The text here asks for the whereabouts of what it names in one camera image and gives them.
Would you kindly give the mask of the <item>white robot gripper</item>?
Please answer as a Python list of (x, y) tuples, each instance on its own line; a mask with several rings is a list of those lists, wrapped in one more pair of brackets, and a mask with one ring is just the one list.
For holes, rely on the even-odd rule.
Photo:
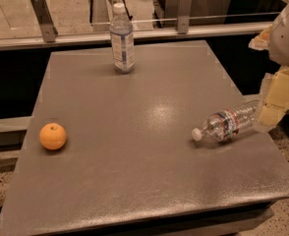
[(255, 115), (256, 127), (275, 127), (289, 110), (289, 3), (272, 27), (251, 39), (249, 47), (258, 51), (268, 49), (269, 58), (282, 65), (274, 75), (264, 75)]

